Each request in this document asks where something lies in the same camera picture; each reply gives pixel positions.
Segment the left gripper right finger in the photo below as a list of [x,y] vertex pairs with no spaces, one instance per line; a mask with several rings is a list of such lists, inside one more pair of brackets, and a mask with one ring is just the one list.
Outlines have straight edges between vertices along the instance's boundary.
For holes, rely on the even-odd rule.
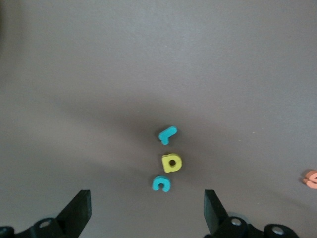
[[209,229],[207,238],[297,238],[289,227],[268,224],[259,230],[242,218],[229,216],[216,192],[206,189],[204,193],[204,218]]

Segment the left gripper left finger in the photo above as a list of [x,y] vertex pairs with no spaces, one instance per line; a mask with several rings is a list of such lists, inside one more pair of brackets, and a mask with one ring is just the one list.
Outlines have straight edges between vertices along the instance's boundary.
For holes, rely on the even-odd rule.
[[30,228],[16,233],[1,226],[2,238],[77,238],[92,215],[91,191],[81,190],[55,218],[44,218]]

